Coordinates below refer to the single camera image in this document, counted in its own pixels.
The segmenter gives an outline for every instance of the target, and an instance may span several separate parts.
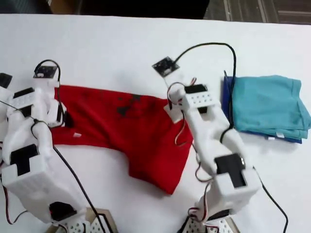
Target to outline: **folded clothing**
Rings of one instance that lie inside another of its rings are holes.
[[[222,99],[222,110],[229,120],[229,99],[230,99],[230,87],[232,85],[233,78],[229,76],[224,77],[224,85],[223,85],[223,99]],[[258,133],[258,132],[252,132],[252,131],[242,131],[243,133],[250,133],[250,134],[255,134],[259,136],[264,136],[266,138],[268,137],[275,137],[280,140],[288,141],[288,142],[293,142],[293,143],[299,143],[302,144],[301,139],[295,139],[295,138],[288,138],[288,137],[278,137],[275,135],[270,135],[270,134],[264,134],[264,133]]]
[[[235,79],[233,120],[238,131],[308,137],[311,117],[299,98],[299,80],[273,75]]]
[[[174,192],[192,136],[186,125],[178,143],[189,143],[175,145],[183,122],[173,124],[163,109],[167,100],[65,85],[60,88],[60,97],[69,115],[65,127],[52,129],[54,144],[122,151],[129,160],[130,176],[150,182],[168,194]]]

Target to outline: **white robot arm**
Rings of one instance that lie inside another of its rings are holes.
[[[235,214],[260,189],[261,182],[235,129],[229,127],[220,102],[205,85],[184,86],[170,93],[174,108],[183,111],[194,139],[201,167],[211,177],[210,190],[204,194],[195,215],[202,222]],[[204,215],[204,198],[208,215]]]
[[[2,169],[2,184],[41,221],[64,223],[83,216],[86,206],[71,173],[53,150],[48,125],[63,124],[54,99],[58,82],[43,77],[34,81],[34,88],[16,93],[0,87],[0,92],[6,93],[1,100],[14,107],[4,108],[1,104],[2,119],[5,115],[8,119],[2,147],[2,159],[7,165]]]

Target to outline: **blue cloth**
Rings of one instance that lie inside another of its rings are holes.
[[[229,98],[230,98],[230,89],[229,87],[232,84],[232,77],[228,77],[225,76],[224,77],[224,85],[223,85],[223,98],[222,98],[222,109],[223,112],[225,114],[225,116],[227,117],[227,119],[229,120]],[[259,136],[264,136],[264,137],[275,137],[278,138],[280,140],[284,140],[284,141],[288,141],[288,142],[292,142],[292,143],[299,143],[302,144],[302,140],[301,139],[294,139],[294,138],[288,138],[288,137],[277,137],[275,135],[269,135],[269,134],[264,134],[264,133],[257,133],[257,132],[252,132],[252,131],[243,131],[243,133],[249,133],[249,134],[255,134],[255,135],[259,135]]]
[[[311,117],[299,98],[301,82],[282,76],[235,79],[233,119],[238,131],[308,137]]]

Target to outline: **red fabric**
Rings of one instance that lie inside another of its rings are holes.
[[[192,136],[186,125],[178,143],[189,143],[180,147],[174,144],[183,122],[173,124],[163,109],[167,100],[65,85],[60,88],[60,96],[74,125],[52,129],[54,144],[122,151],[129,159],[130,176],[150,182],[168,194],[174,192]]]

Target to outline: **white table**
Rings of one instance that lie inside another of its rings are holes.
[[[117,90],[165,98],[167,87],[151,65],[203,42],[227,42],[237,54],[237,76],[279,74],[302,81],[301,98],[311,110],[311,26],[181,19],[0,15],[0,72],[14,76],[10,88],[29,87],[41,60],[56,60],[62,84]],[[179,65],[198,83],[219,91],[223,70],[232,74],[226,47],[202,47]],[[242,137],[266,187],[289,217],[288,231],[304,229],[310,216],[311,139],[302,145]],[[124,154],[95,147],[59,146],[81,178],[94,205],[109,209],[120,233],[174,233],[204,187],[194,176],[191,151],[172,196],[128,176]],[[23,210],[11,196],[11,218]],[[1,232],[43,232],[47,225],[31,215],[9,226],[0,191]],[[285,219],[259,191],[234,217],[242,233],[282,232]]]

